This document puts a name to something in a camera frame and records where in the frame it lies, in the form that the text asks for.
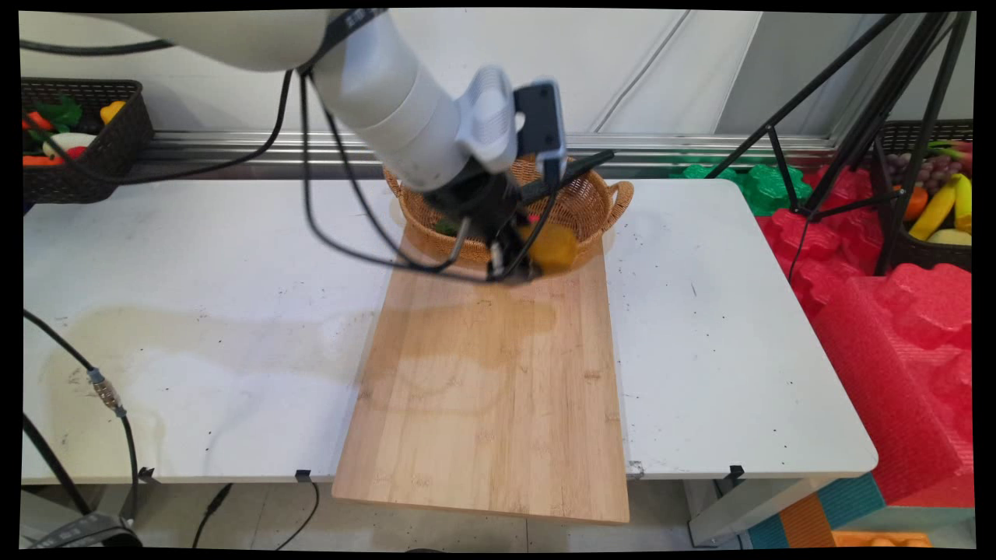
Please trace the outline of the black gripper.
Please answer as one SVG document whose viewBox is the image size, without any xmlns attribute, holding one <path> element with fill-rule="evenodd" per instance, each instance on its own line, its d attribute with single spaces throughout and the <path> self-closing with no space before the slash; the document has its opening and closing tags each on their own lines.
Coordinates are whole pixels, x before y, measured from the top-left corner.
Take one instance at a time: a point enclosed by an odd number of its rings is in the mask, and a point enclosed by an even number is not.
<svg viewBox="0 0 996 560">
<path fill-rule="evenodd" d="M 424 194 L 424 201 L 457 224 L 470 220 L 470 235 L 489 244 L 487 278 L 506 283 L 529 283 L 541 275 L 528 255 L 529 234 L 523 236 L 517 219 L 521 202 L 519 182 L 509 173 L 477 173 L 453 180 Z M 506 242 L 502 233 L 506 228 Z"/>
</svg>

